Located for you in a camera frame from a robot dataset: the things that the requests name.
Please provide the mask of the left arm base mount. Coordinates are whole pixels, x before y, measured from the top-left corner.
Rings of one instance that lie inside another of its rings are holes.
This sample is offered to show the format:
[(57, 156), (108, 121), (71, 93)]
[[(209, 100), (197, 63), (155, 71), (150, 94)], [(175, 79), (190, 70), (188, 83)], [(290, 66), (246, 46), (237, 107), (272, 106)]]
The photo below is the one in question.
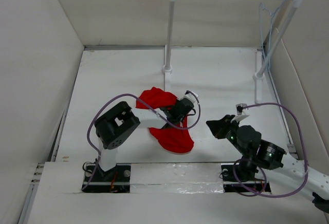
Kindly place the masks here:
[(95, 162), (85, 162), (82, 166), (84, 179), (82, 183), (82, 192), (84, 193), (129, 193), (130, 192), (130, 164), (117, 164), (109, 171), (103, 171), (98, 167), (92, 175), (95, 168)]

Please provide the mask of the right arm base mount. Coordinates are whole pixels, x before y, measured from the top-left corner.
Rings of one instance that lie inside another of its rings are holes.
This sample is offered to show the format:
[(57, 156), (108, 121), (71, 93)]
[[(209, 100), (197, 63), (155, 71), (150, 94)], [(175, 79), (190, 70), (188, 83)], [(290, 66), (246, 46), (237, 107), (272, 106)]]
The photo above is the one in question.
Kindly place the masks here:
[[(221, 164), (220, 179), (223, 180), (223, 189), (225, 193), (241, 193), (247, 194), (248, 191), (243, 188), (236, 180), (233, 174), (233, 164)], [(235, 173), (242, 184), (252, 188), (253, 191), (261, 191), (262, 193), (271, 192), (270, 185), (265, 179), (255, 176), (255, 173), (248, 173), (240, 170), (239, 164), (235, 166)]]

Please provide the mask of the blue wire hanger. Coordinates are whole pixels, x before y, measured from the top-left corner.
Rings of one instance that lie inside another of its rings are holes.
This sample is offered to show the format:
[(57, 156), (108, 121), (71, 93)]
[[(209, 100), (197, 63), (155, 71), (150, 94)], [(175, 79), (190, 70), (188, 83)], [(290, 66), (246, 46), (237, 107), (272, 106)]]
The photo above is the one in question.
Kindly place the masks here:
[[(271, 36), (274, 27), (275, 20), (278, 13), (281, 11), (287, 0), (281, 0), (280, 4), (274, 8), (270, 9), (266, 6), (264, 2), (259, 3), (258, 16), (259, 16), (259, 30), (260, 30), (260, 40), (261, 40), (261, 53), (262, 60), (265, 63), (267, 57), (267, 51), (271, 49)], [(267, 13), (269, 25), (265, 27), (264, 24), (264, 14)]]

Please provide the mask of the red t shirt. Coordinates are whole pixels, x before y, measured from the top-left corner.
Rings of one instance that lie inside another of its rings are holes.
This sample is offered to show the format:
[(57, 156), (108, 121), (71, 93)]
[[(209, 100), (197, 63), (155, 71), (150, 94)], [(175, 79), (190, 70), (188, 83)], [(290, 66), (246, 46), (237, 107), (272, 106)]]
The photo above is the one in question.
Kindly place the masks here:
[[(170, 92), (163, 91), (160, 88), (152, 87), (141, 93), (139, 98), (147, 103), (153, 109), (174, 105), (178, 100), (177, 96)], [(149, 128), (150, 134), (158, 141), (165, 150), (176, 153), (186, 154), (194, 147), (189, 131), (184, 129), (175, 129), (172, 127), (166, 129)]]

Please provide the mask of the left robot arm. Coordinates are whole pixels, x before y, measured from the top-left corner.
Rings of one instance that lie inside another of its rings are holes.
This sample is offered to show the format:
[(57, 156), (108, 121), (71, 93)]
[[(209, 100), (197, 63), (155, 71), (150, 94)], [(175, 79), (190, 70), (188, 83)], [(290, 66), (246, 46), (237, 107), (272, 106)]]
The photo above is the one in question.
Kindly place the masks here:
[(158, 103), (137, 98), (134, 108), (121, 101), (107, 112), (97, 114), (91, 127), (95, 128), (99, 139), (98, 177), (103, 181), (114, 177), (117, 148), (138, 128), (148, 129), (165, 150), (176, 154), (188, 153), (194, 142), (189, 135), (187, 119), (195, 110), (195, 102), (191, 94), (180, 99), (172, 96)]

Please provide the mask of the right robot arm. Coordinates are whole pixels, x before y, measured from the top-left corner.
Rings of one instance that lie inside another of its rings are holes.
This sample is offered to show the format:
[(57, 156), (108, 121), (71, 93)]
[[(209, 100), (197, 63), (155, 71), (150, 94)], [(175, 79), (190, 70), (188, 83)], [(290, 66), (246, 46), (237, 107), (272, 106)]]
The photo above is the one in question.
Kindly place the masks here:
[(297, 183), (292, 194), (305, 192), (312, 204), (328, 213), (328, 176), (297, 160), (285, 149), (262, 139), (260, 132), (250, 125), (240, 125), (235, 115), (226, 115), (220, 120), (206, 122), (212, 135), (227, 139), (242, 155), (232, 165), (231, 176), (246, 189), (244, 182), (254, 178), (259, 170), (274, 171), (288, 177), (286, 184)]

